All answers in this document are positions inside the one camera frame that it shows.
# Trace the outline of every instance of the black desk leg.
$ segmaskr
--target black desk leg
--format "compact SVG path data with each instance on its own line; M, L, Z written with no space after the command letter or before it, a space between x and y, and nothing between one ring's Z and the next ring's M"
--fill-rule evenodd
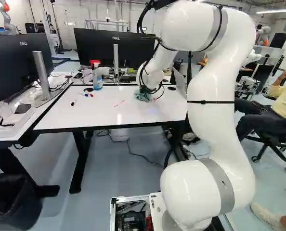
M84 137L83 131L74 131L72 132L72 134L74 135L75 138L79 156L69 189L70 194L81 192L81 184L82 184L86 160L89 153L92 132L89 132L87 138Z
M186 124L185 121L179 121L174 123L174 125L171 127L172 137L169 139L169 143L171 145L171 150L173 151L177 161L183 161L188 159L188 157L185 156L185 153L182 150L182 146L180 143L182 140L182 136L184 135L185 132L185 124ZM169 160L170 154L168 153L167 155L168 156L166 158L167 160Z
M13 155L12 151L8 148L0 149L0 169L5 174L25 175L34 185L36 194L39 197L55 197L59 193L60 186L58 185L38 186L33 180L33 178L26 171L26 169L22 166L20 161Z

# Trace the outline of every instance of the gray floor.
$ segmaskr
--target gray floor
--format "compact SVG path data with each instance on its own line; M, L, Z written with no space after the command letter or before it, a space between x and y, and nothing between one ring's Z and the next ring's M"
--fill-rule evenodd
M262 103L273 103L255 96ZM242 114L236 113L236 123ZM114 139L131 138L132 151L163 163L169 144L160 127L113 130ZM247 156L257 155L262 144L242 142ZM196 155L208 153L204 142L191 147ZM71 177L78 152L71 133L44 134L29 148L13 150L38 184L59 184L58 197L44 200L44 208L33 231L107 231L109 203L113 196L157 192L162 169L130 155L126 144L112 143L109 137L93 137L87 160L82 192L69 195ZM286 213L286 164L271 150L259 163L252 163L259 202L278 214ZM228 214L238 231L269 231L248 207Z
M129 137L134 153L161 164L169 149L161 127L117 129L112 137L116 141ZM160 190L162 168L130 155L125 143L113 143L108 136L92 138L82 192L74 195L68 189L78 152L71 133L40 135L31 147L13 152L38 184L61 186L58 197L44 200L33 231L106 231L112 197Z

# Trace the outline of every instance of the robotic arm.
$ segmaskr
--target robotic arm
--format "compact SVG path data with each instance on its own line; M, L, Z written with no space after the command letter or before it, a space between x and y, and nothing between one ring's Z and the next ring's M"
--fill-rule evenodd
M16 32L16 27L10 23L11 21L11 18L9 16L9 14L7 14L7 12L9 11L9 6L6 2L6 0L0 0L0 3L2 4L0 6L0 12L1 14L3 15L4 17L4 27L5 27L5 30L9 30L9 35L15 35L17 32Z
M178 0L161 27L165 47L138 70L138 83L154 90L173 50L208 54L208 65L188 86L187 110L193 131L209 142L210 157L170 165L160 179L167 210L184 231L203 230L212 217L246 206L255 193L253 170L234 126L235 79L255 36L251 18L241 11Z

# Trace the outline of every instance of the desk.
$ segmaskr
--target desk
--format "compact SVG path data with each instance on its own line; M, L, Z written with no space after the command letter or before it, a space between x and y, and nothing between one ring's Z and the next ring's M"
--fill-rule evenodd
M58 76L62 73L54 73L55 76ZM49 77L50 85L57 84L59 82L63 82L65 80L64 76L59 77ZM18 106L18 102L24 99L34 88L28 89L22 95L14 99L10 106L12 111L14 112L14 106ZM34 189L39 197L51 197L56 196L60 190L58 185L52 186L38 186L26 169L22 166L20 161L13 155L12 151L9 149L13 144L29 144L31 145L37 135L33 134L32 128L41 120L41 118L46 114L47 111L54 105L54 103L59 99L61 96L58 95L51 101L47 102L46 104L42 105L41 107L34 108L34 114L32 117L21 127L21 129L11 137L4 137L0 138L0 169L6 174L24 174L26 175L30 181L32 182Z
M177 142L183 135L182 128L186 119L186 99L176 90L168 90L166 86L161 98L148 103L134 97L133 93L138 89L138 85L104 86L102 90L92 92L94 97L78 94L87 87L88 85L72 85L33 129L36 134L73 133L79 157L70 193L81 191L93 131L165 124L176 128L173 140Z
M207 63L204 63L204 62L197 62L197 64L201 65L201 66L206 66ZM253 71L252 69L250 68L245 68L245 67L241 67L240 68L241 71Z

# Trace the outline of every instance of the ceiling light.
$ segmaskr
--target ceiling light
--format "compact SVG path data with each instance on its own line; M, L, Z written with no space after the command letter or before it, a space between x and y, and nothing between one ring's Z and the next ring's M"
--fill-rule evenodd
M286 9L271 10L271 11L259 11L257 13L286 13Z

